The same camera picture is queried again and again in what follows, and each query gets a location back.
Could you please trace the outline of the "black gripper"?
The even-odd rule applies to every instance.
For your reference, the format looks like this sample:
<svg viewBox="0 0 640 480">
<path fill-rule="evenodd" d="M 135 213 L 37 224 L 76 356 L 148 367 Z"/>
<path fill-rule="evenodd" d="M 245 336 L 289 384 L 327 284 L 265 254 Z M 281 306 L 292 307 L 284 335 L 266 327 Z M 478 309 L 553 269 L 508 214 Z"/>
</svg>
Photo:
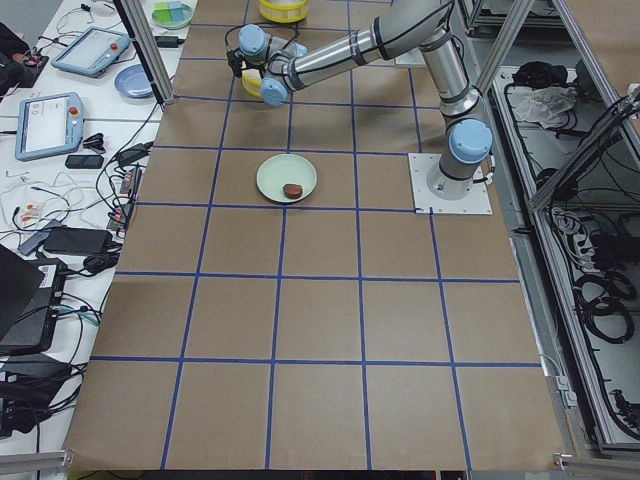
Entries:
<svg viewBox="0 0 640 480">
<path fill-rule="evenodd" d="M 245 59 L 239 48 L 226 51 L 227 64 L 234 76 L 242 76 L 245 70 Z"/>
</svg>

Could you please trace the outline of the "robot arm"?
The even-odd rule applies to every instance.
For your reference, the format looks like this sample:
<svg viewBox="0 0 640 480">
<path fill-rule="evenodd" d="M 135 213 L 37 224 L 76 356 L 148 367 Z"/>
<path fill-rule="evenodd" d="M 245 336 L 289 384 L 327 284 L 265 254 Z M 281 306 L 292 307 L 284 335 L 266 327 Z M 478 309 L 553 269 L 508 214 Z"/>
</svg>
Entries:
<svg viewBox="0 0 640 480">
<path fill-rule="evenodd" d="M 283 39 L 257 24 L 236 27 L 237 47 L 227 47 L 227 62 L 236 77 L 243 68 L 262 75 L 260 95 L 271 106 L 324 80 L 376 60 L 391 61 L 413 49 L 421 52 L 440 98 L 447 147 L 439 160 L 442 176 L 472 179 L 489 155 L 493 136 L 476 114 L 483 100 L 467 74 L 450 30 L 451 1 L 395 1 L 370 26 L 316 50 L 296 39 Z"/>
</svg>

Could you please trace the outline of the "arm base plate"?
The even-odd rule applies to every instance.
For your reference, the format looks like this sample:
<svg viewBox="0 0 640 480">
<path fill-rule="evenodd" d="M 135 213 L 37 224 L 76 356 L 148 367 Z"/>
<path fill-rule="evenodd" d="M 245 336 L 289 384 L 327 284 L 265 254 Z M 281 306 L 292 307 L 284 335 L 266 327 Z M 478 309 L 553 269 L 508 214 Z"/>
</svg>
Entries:
<svg viewBox="0 0 640 480">
<path fill-rule="evenodd" d="M 471 179 L 452 180 L 440 170 L 440 154 L 409 153 L 414 211 L 417 214 L 491 215 L 487 181 L 478 166 Z"/>
</svg>

